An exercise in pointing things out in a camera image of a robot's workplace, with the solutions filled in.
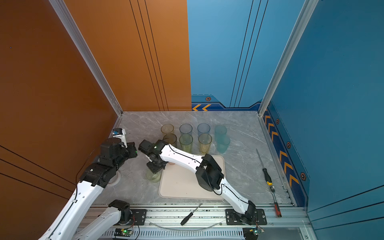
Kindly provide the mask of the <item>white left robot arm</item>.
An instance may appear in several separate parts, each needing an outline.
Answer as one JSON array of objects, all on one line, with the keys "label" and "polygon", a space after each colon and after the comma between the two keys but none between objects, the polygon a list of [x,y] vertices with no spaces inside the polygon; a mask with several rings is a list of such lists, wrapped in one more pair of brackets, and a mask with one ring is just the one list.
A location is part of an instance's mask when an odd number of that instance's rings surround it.
[{"label": "white left robot arm", "polygon": [[126,160],[137,157],[135,143],[125,144],[120,138],[109,138],[101,144],[101,153],[89,165],[76,190],[57,218],[41,236],[42,240],[97,240],[115,224],[129,224],[133,221],[130,204],[112,201],[107,209],[77,232],[80,223],[95,199],[106,188],[110,180]]}]

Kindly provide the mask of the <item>teal tall glass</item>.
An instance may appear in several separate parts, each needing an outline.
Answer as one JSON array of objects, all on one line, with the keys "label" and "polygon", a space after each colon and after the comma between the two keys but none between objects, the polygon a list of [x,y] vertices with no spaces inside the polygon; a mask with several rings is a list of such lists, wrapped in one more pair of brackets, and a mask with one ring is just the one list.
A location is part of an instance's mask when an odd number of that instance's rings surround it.
[{"label": "teal tall glass", "polygon": [[227,134],[227,128],[223,125],[216,125],[215,126],[215,138],[218,139],[220,137],[223,137]]},{"label": "teal tall glass", "polygon": [[217,138],[217,150],[219,153],[225,153],[231,143],[231,139],[227,135],[219,135]]}]

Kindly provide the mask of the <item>teal tall glass front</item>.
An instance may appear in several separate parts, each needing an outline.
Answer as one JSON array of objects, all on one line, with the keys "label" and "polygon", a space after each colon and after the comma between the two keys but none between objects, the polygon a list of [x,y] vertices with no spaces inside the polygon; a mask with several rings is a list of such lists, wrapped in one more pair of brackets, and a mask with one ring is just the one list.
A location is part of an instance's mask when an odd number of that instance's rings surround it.
[{"label": "teal tall glass front", "polygon": [[217,138],[217,150],[219,153],[225,153],[231,143],[231,139],[227,135],[219,135]]}]

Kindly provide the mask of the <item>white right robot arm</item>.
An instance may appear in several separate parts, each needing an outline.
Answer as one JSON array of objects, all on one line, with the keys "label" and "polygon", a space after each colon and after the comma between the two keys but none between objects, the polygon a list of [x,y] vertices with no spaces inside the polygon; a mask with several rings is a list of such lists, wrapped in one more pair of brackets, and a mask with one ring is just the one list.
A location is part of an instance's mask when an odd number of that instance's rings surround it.
[{"label": "white right robot arm", "polygon": [[139,145],[139,151],[148,157],[147,167],[152,173],[165,169],[168,163],[188,169],[196,175],[200,187],[224,198],[233,207],[243,224],[257,223],[255,204],[231,186],[222,173],[221,167],[211,155],[193,155],[163,140],[158,140],[156,143],[143,140]]}]

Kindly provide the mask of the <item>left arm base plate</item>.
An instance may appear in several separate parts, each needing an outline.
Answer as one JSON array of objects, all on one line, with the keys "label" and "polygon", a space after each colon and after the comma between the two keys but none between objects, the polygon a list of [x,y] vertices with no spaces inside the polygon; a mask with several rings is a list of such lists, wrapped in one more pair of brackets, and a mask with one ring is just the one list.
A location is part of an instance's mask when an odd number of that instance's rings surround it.
[{"label": "left arm base plate", "polygon": [[143,226],[146,221],[147,210],[146,209],[133,209],[127,211],[123,211],[121,215],[121,219],[118,222],[118,225],[121,226]]}]

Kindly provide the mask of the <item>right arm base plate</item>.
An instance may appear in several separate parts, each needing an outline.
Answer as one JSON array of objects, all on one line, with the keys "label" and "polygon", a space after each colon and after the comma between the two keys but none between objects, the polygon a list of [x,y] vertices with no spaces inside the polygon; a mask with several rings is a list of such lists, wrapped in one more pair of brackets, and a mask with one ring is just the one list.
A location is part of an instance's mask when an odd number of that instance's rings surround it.
[{"label": "right arm base plate", "polygon": [[265,211],[263,209],[256,209],[253,213],[253,216],[250,218],[246,218],[246,215],[239,214],[233,209],[226,209],[225,213],[226,213],[226,223],[229,226],[232,226],[232,225],[266,226],[268,224]]}]

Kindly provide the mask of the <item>teal tall glass back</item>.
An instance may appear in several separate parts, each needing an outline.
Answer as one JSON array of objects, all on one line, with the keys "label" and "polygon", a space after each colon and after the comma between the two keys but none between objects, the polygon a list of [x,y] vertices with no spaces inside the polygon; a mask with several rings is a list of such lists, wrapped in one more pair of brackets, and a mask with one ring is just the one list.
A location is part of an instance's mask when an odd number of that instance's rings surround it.
[{"label": "teal tall glass back", "polygon": [[215,138],[218,139],[220,137],[223,137],[227,134],[227,128],[223,125],[216,125],[215,126]]}]

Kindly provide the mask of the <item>green short glass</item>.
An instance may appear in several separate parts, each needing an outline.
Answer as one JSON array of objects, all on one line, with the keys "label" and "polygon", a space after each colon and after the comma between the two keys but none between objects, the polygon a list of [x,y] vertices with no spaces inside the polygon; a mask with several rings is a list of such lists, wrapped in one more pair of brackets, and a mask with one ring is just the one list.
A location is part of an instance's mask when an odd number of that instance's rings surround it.
[{"label": "green short glass", "polygon": [[158,183],[161,180],[162,177],[162,170],[158,171],[157,173],[153,173],[151,170],[147,170],[146,172],[146,178],[150,183]]}]

